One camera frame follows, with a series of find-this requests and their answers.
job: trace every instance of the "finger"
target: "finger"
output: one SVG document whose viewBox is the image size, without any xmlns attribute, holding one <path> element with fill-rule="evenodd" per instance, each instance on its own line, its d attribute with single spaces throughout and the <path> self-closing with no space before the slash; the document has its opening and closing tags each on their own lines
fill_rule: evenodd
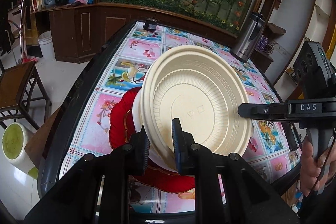
<svg viewBox="0 0 336 224">
<path fill-rule="evenodd" d="M 324 151 L 322 153 L 322 155 L 319 157 L 319 160 L 318 160 L 318 166 L 319 167 L 322 167 L 326 158 L 327 158 L 327 155 L 329 153 L 329 150 L 330 150 L 330 147 Z M 330 164 L 332 161 L 336 161 L 336 145 L 334 145 L 334 147 L 332 148 L 331 152 L 330 152 L 330 155 L 329 155 L 329 158 L 327 160 L 327 165 Z"/>
<path fill-rule="evenodd" d="M 308 138 L 305 138 L 303 140 L 301 150 L 302 150 L 302 155 L 304 157 L 309 158 L 313 156 L 314 148 L 313 148 L 313 145 L 308 141 Z"/>
<path fill-rule="evenodd" d="M 318 182 L 319 185 L 318 189 L 324 188 L 324 185 L 326 184 L 327 181 L 328 181 L 328 174 L 325 174 Z"/>
<path fill-rule="evenodd" d="M 330 163 L 328 180 L 330 180 L 336 174 L 336 161 Z"/>
<path fill-rule="evenodd" d="M 310 190 L 313 188 L 317 178 L 311 177 L 304 172 L 300 175 L 300 186 L 302 193 L 309 194 Z M 314 191 L 317 191 L 319 189 L 320 182 L 317 182 L 316 186 L 314 187 Z"/>
<path fill-rule="evenodd" d="M 310 175 L 311 177 L 319 176 L 321 168 L 317 166 L 317 163 L 314 161 L 312 157 L 307 158 L 301 155 L 300 162 L 301 162 L 301 171 Z"/>
</svg>

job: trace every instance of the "patterned tablecloth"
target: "patterned tablecloth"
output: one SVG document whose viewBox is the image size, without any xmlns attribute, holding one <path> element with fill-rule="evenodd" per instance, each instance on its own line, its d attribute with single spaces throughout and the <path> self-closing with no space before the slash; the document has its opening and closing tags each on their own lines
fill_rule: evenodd
<svg viewBox="0 0 336 224">
<path fill-rule="evenodd" d="M 143 30 L 142 26 L 143 22 L 136 23 L 104 70 L 79 120 L 72 143 L 63 160 L 59 178 L 87 153 L 96 156 L 111 153 L 108 134 L 111 109 L 127 90 L 142 85 L 142 79 L 150 65 L 172 47 L 197 45 L 215 52 L 238 74 L 250 103 L 278 102 L 276 95 L 251 60 L 245 64 L 241 63 L 229 53 L 229 48 L 187 32 L 157 26 L 157 30 L 151 33 Z M 125 79 L 129 71 L 133 71 L 132 81 Z M 299 163 L 301 150 L 289 151 L 280 123 L 253 121 L 253 127 L 254 133 L 243 158 L 271 183 Z M 136 181 L 131 184 L 130 203 L 136 212 L 178 213 L 195 209 L 194 190 L 173 194 Z"/>
</svg>

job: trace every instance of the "thermos flask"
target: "thermos flask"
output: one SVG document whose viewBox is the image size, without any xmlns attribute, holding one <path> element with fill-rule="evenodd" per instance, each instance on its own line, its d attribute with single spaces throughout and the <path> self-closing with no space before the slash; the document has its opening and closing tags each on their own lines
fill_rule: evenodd
<svg viewBox="0 0 336 224">
<path fill-rule="evenodd" d="M 237 37 L 236 45 L 230 50 L 230 53 L 239 61 L 246 63 L 263 34 L 264 27 L 265 19 L 263 15 L 252 12 L 243 25 Z"/>
</svg>

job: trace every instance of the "stack of plates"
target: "stack of plates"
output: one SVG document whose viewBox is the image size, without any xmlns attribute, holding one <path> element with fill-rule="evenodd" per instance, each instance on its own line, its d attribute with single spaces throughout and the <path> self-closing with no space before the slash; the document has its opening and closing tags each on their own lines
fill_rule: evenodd
<svg viewBox="0 0 336 224">
<path fill-rule="evenodd" d="M 151 142 L 150 159 L 176 171 L 172 119 L 179 118 L 183 131 L 212 152 L 243 155 L 252 123 L 237 108 L 247 102 L 243 84 L 228 63 L 205 48 L 180 46 L 150 67 L 132 112 L 136 130 L 143 123 Z"/>
</svg>

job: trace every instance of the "cabinet door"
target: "cabinet door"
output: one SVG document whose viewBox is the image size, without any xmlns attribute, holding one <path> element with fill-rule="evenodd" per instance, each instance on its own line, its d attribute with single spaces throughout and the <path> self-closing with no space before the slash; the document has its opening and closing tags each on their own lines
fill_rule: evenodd
<svg viewBox="0 0 336 224">
<path fill-rule="evenodd" d="M 98 22 L 95 7 L 75 9 L 78 56 L 93 55 L 100 51 L 97 37 Z"/>
<path fill-rule="evenodd" d="M 51 11 L 49 20 L 56 60 L 64 57 L 77 58 L 74 9 Z"/>
<path fill-rule="evenodd" d="M 100 42 L 101 46 L 106 43 L 119 29 L 130 22 L 131 13 L 118 7 L 99 7 L 100 17 Z"/>
</svg>

